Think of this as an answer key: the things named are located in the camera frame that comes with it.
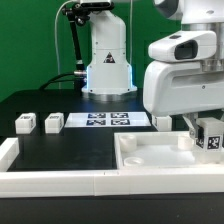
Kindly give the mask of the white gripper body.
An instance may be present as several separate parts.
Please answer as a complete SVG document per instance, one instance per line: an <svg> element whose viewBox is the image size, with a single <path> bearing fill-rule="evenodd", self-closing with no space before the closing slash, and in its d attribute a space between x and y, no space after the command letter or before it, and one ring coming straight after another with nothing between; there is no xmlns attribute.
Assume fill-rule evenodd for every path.
<svg viewBox="0 0 224 224"><path fill-rule="evenodd" d="M154 116L224 108L224 72L203 72L199 62L151 62L145 72L143 105Z"/></svg>

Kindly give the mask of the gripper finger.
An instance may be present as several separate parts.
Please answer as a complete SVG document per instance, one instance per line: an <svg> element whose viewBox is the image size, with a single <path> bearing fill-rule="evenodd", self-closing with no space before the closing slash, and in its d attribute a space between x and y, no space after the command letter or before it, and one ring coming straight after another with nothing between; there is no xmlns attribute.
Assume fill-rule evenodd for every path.
<svg viewBox="0 0 224 224"><path fill-rule="evenodd" d="M183 114L182 117L189 127L190 137L197 138L198 137L198 125L196 123L196 120L198 118L198 114L197 113L186 113L186 114Z"/></svg>

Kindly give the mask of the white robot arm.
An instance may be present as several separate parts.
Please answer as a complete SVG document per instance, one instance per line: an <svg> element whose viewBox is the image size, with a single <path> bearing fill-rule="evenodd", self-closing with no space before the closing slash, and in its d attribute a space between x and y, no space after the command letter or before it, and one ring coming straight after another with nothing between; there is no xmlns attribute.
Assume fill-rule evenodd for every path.
<svg viewBox="0 0 224 224"><path fill-rule="evenodd" d="M91 23L92 60L83 96L104 100L136 90L126 60L125 24L112 13L122 0L70 0L62 12L74 25ZM143 105L156 117L181 115L199 132L202 111L224 108L224 0L152 0L181 28L149 42Z"/></svg>

